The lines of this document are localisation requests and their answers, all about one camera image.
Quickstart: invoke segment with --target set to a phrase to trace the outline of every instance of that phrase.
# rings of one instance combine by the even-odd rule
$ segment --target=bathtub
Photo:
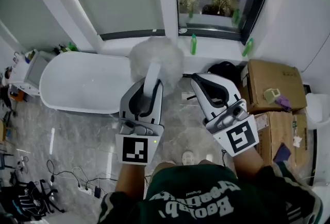
[[[132,85],[128,58],[66,52],[42,73],[40,97],[52,109],[111,114]]]

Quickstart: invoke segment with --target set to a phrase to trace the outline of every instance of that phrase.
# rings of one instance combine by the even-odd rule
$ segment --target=marble floor
[[[165,132],[152,163],[145,169],[146,176],[151,175],[161,161],[172,160],[180,164],[182,154],[187,150],[194,153],[196,163],[211,154],[213,162],[222,164],[221,146],[204,128],[204,114],[197,100],[186,100],[192,94],[190,79],[183,78],[175,92],[164,99],[162,119]],[[53,161],[55,173],[72,171],[80,166],[88,179],[117,179],[121,168],[116,154],[117,115],[56,111],[46,107],[40,98],[29,98],[28,102],[18,103],[16,110],[18,116],[11,119],[16,135],[6,147],[8,152],[15,154],[13,163],[20,156],[28,157],[24,172],[18,173],[23,181],[49,181],[52,174],[46,167],[48,159]],[[54,143],[50,154],[53,128]],[[231,158],[227,154],[224,158],[226,165],[233,168]],[[0,171],[0,177],[9,179],[9,172],[9,169]],[[83,172],[75,168],[74,173],[85,185]],[[95,180],[91,184],[99,185],[104,196],[105,192],[114,190],[116,182]],[[101,199],[79,191],[77,181],[71,174],[56,176],[53,186],[59,190],[55,199],[62,208],[83,217],[88,223],[96,223]]]

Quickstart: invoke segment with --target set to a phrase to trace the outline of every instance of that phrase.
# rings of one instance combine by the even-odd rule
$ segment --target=sneaker
[[[183,165],[193,165],[195,162],[194,154],[190,151],[184,152],[182,155],[182,164]]]

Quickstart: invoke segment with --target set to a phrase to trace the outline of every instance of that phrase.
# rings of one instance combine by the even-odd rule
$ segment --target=brown cardboard box
[[[307,106],[304,87],[295,67],[250,60],[241,73],[241,80],[239,91],[250,113],[282,110],[276,103],[266,102],[263,93],[267,89],[279,89],[281,95],[291,102],[293,111]]]
[[[293,136],[299,136],[302,138],[300,142],[300,147],[294,148],[294,167],[297,169],[308,163],[310,159],[310,152],[308,151],[308,141],[307,141],[307,120],[305,114],[296,114],[293,116],[293,124],[296,127],[293,128]]]
[[[289,163],[294,164],[294,147],[292,137],[293,115],[288,112],[266,112],[255,116],[259,143],[258,153],[265,165],[271,165],[282,143],[291,151]]]

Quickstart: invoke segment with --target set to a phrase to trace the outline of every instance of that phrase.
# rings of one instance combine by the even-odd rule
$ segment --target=person's arm
[[[143,200],[144,167],[144,165],[123,164],[115,191],[123,192],[133,201]]]
[[[263,168],[263,159],[254,147],[233,157],[238,179],[253,180]]]

